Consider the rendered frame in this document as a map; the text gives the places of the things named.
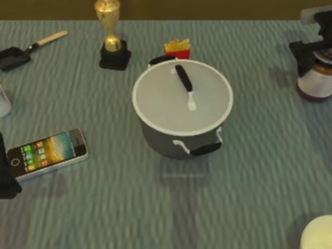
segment phone screen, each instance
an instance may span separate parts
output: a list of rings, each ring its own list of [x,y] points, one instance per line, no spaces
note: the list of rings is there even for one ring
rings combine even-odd
[[[63,132],[8,151],[7,158],[15,177],[41,170],[86,153],[79,130]]]

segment black trophy base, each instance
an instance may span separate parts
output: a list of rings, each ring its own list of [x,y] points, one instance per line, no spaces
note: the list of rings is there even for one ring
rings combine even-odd
[[[127,49],[127,42],[121,40],[121,49],[116,52],[109,52],[105,49],[105,44],[100,51],[102,59],[99,66],[104,69],[124,71],[127,68],[131,52]]]
[[[308,95],[299,88],[299,85],[297,83],[296,83],[296,91],[303,99],[305,99],[309,102],[320,103],[320,102],[324,102],[330,98],[330,96],[327,96],[325,98],[317,98],[317,97]]]

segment shovel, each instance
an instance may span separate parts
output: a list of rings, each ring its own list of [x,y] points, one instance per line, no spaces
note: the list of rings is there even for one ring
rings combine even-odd
[[[4,72],[10,71],[31,61],[30,55],[38,48],[46,45],[62,36],[68,34],[67,31],[53,34],[30,45],[27,50],[22,51],[17,47],[10,47],[0,52],[0,69]]]

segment home button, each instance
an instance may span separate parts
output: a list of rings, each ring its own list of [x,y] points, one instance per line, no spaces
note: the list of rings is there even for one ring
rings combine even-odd
[[[10,164],[11,164],[12,166],[16,167],[17,165],[20,164],[20,160],[17,159],[17,158],[14,158],[14,159],[12,159],[12,161],[10,162]]]

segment smartphone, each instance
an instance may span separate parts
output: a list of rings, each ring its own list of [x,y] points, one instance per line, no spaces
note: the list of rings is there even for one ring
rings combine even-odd
[[[7,150],[7,159],[17,181],[77,163],[87,157],[88,149],[80,129]]]

